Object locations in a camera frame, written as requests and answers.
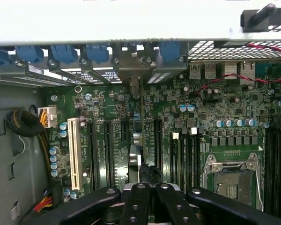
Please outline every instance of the green circuit board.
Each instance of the green circuit board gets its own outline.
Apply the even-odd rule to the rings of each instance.
[[[68,118],[84,116],[95,130],[96,139],[90,142],[89,130],[81,129],[81,158],[82,168],[89,167],[93,156],[90,146],[95,142],[96,147],[92,151],[98,155],[95,166],[99,170],[99,177],[96,184],[93,184],[93,179],[83,177],[83,188],[79,195],[88,194],[94,187],[108,185],[123,190],[129,182],[128,152],[133,144],[137,122],[137,129],[144,128],[141,131],[144,135],[143,163],[161,167],[163,182],[177,183],[182,190],[200,185],[260,209],[259,198],[262,200],[264,192],[265,129],[259,124],[271,124],[271,116],[281,115],[281,107],[273,104],[274,100],[281,99],[281,83],[253,83],[252,90],[244,90],[238,79],[229,80],[210,86],[212,93],[205,90],[198,96],[192,95],[207,82],[175,78],[161,85],[144,84],[140,86],[142,94],[137,99],[125,86],[83,86],[78,94],[74,87],[47,88],[47,104],[57,107],[58,125]],[[268,94],[270,89],[274,90],[274,94]],[[85,100],[86,94],[91,94],[92,100]],[[52,95],[59,100],[52,102]],[[75,109],[77,103],[82,104],[81,109]],[[187,105],[192,105],[193,110],[181,109]],[[244,122],[247,119],[252,119],[254,125],[233,125],[235,120]],[[232,127],[217,127],[217,120],[231,120]],[[105,130],[107,123],[112,129],[108,136]],[[199,134],[193,133],[193,128],[197,128]],[[66,188],[71,183],[68,141],[60,137],[59,127],[50,128],[49,134],[51,147],[58,146],[61,149],[61,173],[57,179],[62,179],[63,188]],[[175,134],[178,134],[178,139],[173,138]],[[110,151],[105,149],[107,141],[113,144]],[[246,165],[252,154],[256,156],[259,170],[236,166],[230,171],[225,167],[232,162]],[[206,163],[211,155],[225,169],[205,174]],[[110,157],[113,159],[112,165],[109,165],[114,169],[113,174],[107,171],[107,159]],[[230,177],[234,183],[225,183],[223,176]],[[248,186],[246,191],[249,198],[242,199],[239,189],[244,183]]]

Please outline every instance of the small white connector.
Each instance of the small white connector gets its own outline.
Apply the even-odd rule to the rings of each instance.
[[[41,117],[41,123],[43,124],[44,128],[52,128],[57,126],[57,114],[56,114],[56,107],[42,107],[37,109],[38,116],[42,112],[46,112],[44,117]]]

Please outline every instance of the metal grille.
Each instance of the metal grille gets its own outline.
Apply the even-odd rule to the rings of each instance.
[[[281,49],[281,41],[250,42],[255,45],[276,46]],[[190,60],[248,60],[248,59],[278,59],[281,53],[271,49],[249,48],[214,48],[213,41],[199,41],[190,51]]]

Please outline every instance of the black pcie slot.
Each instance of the black pcie slot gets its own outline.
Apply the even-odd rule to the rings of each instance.
[[[100,188],[100,171],[98,162],[98,147],[96,136],[96,123],[90,122],[87,126],[88,131],[88,154],[89,154],[89,168],[90,168],[90,189],[91,191],[98,190]]]
[[[105,160],[107,186],[114,186],[114,150],[112,121],[104,122]]]
[[[129,121],[122,120],[121,121],[121,140],[126,142],[129,140]]]
[[[155,166],[163,171],[163,148],[162,148],[162,120],[154,120],[154,147],[155,147]]]

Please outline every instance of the motherboard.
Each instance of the motherboard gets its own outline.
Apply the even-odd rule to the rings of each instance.
[[[265,63],[255,76],[279,79],[277,68]],[[281,82],[234,77],[201,90],[210,80],[193,78],[186,71],[162,84],[140,80],[139,96],[129,86],[46,88],[58,122],[47,129],[52,176],[62,180],[64,201],[105,186],[123,190],[141,181],[130,166],[148,165],[183,191],[201,186],[263,210],[266,131],[281,130]]]

